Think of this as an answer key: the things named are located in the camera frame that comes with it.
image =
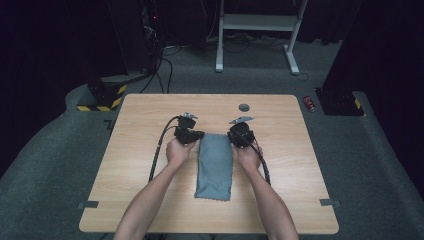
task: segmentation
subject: forearm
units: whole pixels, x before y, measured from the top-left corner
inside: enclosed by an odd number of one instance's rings
[[[179,166],[168,164],[134,197],[119,223],[114,239],[143,239],[178,169]]]
[[[256,196],[259,215],[268,238],[299,239],[290,212],[274,189],[263,179],[257,169],[246,170]]]

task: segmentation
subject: gray carpet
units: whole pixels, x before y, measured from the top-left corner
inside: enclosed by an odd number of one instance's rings
[[[226,47],[240,49],[238,45]],[[294,53],[302,72],[299,76],[291,75],[281,45],[224,52],[223,73],[215,72],[215,51],[170,48],[165,51],[174,70],[170,92],[293,94],[299,101],[310,95],[317,111],[308,112],[301,105],[302,113],[330,197],[342,206],[335,208],[340,225],[337,234],[301,235],[301,239],[424,239],[423,201],[387,142],[365,94],[354,93],[366,112],[363,117],[326,116],[320,108],[314,88],[322,86],[339,47],[297,43]],[[165,85],[169,72],[169,64],[163,62],[159,74]],[[139,92],[146,83],[130,83],[125,94]],[[2,177],[1,240],[94,240],[102,236],[79,230],[82,210],[77,206],[89,196],[108,143],[110,131],[105,120],[115,120],[119,109],[77,111],[76,103],[85,88],[68,94],[66,112],[28,142]],[[145,94],[160,92],[154,78]]]

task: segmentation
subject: tabletop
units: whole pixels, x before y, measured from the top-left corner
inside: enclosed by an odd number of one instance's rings
[[[241,112],[240,104],[250,110]],[[196,115],[195,130],[226,134],[240,116],[249,121],[267,162],[274,190],[300,234],[334,234],[339,226],[300,110],[292,95],[129,94],[125,97],[80,222],[85,232],[114,232],[133,197],[148,183],[156,146],[174,116]],[[166,165],[168,131],[156,174]],[[265,233],[253,190],[233,150],[230,201],[194,198],[198,143],[175,176],[150,233]]]

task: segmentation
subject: hand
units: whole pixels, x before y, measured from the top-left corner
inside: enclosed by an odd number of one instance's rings
[[[253,143],[252,146],[258,149],[262,155],[261,147],[259,147],[255,143]],[[259,168],[259,166],[261,165],[261,161],[259,160],[258,154],[255,152],[255,150],[252,147],[245,147],[245,148],[234,147],[234,149],[237,152],[240,165],[244,168],[244,170],[251,171],[251,170],[257,170]]]
[[[166,157],[168,158],[168,163],[176,164],[178,167],[181,166],[185,161],[187,161],[190,151],[194,145],[196,145],[196,142],[182,145],[176,138],[169,141],[166,146]]]

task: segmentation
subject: white metal frame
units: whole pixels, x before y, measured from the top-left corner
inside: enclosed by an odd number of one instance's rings
[[[218,48],[216,54],[216,71],[224,70],[223,38],[224,29],[238,30],[266,30],[266,31],[287,31],[292,32],[289,45],[284,45],[284,52],[290,65],[293,75],[299,75],[296,60],[293,55],[293,47],[302,23],[308,0],[303,0],[299,12],[296,16],[276,16],[276,15],[250,15],[250,14],[225,14],[224,2],[221,0],[221,10],[219,18]]]

